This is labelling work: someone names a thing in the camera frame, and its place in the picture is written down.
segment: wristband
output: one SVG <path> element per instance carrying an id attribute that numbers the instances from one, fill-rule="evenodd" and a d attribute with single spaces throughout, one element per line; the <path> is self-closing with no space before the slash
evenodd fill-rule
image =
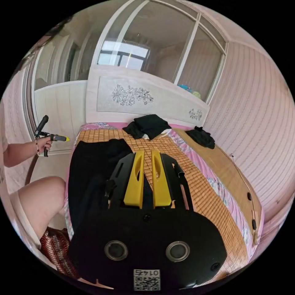
<path id="1" fill-rule="evenodd" d="M 37 154 L 39 154 L 39 146 L 38 146 L 38 142 L 37 142 L 37 139 L 35 139 L 35 143 L 36 143 L 36 148 L 37 148 Z"/>

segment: knee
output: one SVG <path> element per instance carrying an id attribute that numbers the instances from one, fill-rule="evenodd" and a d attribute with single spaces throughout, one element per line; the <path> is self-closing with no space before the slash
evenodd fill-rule
<path id="1" fill-rule="evenodd" d="M 44 181 L 46 182 L 48 194 L 57 205 L 57 209 L 61 210 L 65 199 L 65 181 L 57 176 L 46 177 Z"/>

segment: headboard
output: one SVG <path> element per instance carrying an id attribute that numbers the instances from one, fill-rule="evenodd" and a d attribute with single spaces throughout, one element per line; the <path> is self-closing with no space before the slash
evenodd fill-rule
<path id="1" fill-rule="evenodd" d="M 210 107 L 179 86 L 148 73 L 94 65 L 86 89 L 86 122 L 130 122 L 157 114 L 170 124 L 203 126 Z"/>

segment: black pants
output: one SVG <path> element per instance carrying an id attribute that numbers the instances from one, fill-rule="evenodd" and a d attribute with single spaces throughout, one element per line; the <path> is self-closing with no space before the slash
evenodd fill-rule
<path id="1" fill-rule="evenodd" d="M 78 143 L 70 164 L 68 184 L 74 232 L 85 217 L 108 205 L 103 198 L 105 182 L 111 177 L 118 161 L 130 153 L 132 150 L 124 139 Z"/>

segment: bamboo sleeping mat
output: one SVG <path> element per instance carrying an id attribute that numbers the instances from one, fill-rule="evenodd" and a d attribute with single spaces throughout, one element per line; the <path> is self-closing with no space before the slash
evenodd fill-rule
<path id="1" fill-rule="evenodd" d="M 151 151 L 158 150 L 175 158 L 183 171 L 190 187 L 194 211 L 206 216 L 218 228 L 227 251 L 227 259 L 213 280 L 223 277 L 225 274 L 245 266 L 248 262 L 247 249 L 240 230 L 231 217 L 222 200 L 216 195 L 210 184 L 199 169 L 168 137 L 154 139 L 133 139 L 123 130 L 95 129 L 82 130 L 77 143 L 102 142 L 110 139 L 125 139 L 133 152 L 145 150 L 144 172 L 152 187 Z"/>
<path id="2" fill-rule="evenodd" d="M 225 185 L 231 195 L 235 198 L 236 202 L 239 205 L 239 208 L 246 218 L 246 221 L 252 233 L 252 237 L 254 238 L 254 240 L 256 240 L 256 233 L 259 230 L 261 220 L 262 206 L 249 181 L 239 170 L 241 175 L 243 176 L 243 178 L 241 178 L 237 168 L 233 164 L 232 159 L 230 159 L 229 156 L 217 145 L 213 150 L 202 147 L 201 145 L 197 144 L 190 136 L 188 136 L 184 130 L 178 128 L 175 128 L 174 130 L 198 155 L 202 157 L 202 159 L 214 171 L 215 175 L 219 177 L 220 181 Z M 249 192 L 249 189 L 254 202 L 257 225 L 256 231 L 254 231 L 252 228 L 253 205 L 252 202 L 249 202 L 247 198 L 247 192 Z"/>

